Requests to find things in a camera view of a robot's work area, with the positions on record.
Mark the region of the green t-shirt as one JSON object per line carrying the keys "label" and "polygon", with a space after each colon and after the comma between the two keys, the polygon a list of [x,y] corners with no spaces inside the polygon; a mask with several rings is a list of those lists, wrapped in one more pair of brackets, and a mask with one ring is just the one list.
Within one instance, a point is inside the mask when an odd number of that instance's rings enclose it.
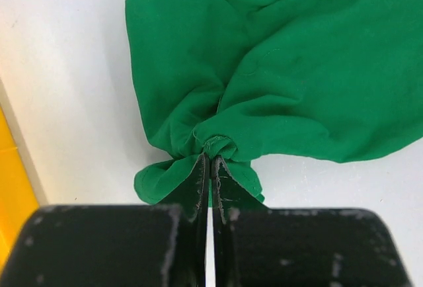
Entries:
{"label": "green t-shirt", "polygon": [[202,153],[257,199],[263,155],[367,161],[422,137],[422,0],[126,0],[156,204]]}

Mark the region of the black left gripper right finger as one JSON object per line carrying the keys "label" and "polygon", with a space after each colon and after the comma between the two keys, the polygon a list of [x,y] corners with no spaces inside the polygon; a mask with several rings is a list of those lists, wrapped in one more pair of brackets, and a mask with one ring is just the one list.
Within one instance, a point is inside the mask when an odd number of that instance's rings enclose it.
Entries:
{"label": "black left gripper right finger", "polygon": [[211,162],[217,286],[410,286],[390,231],[372,211],[268,208]]}

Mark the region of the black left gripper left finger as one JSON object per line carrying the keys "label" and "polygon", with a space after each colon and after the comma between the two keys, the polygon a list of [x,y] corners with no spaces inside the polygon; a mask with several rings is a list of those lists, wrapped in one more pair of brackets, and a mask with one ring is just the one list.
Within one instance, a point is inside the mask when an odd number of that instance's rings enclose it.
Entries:
{"label": "black left gripper left finger", "polygon": [[210,160],[154,205],[49,205],[23,225],[2,286],[204,286]]}

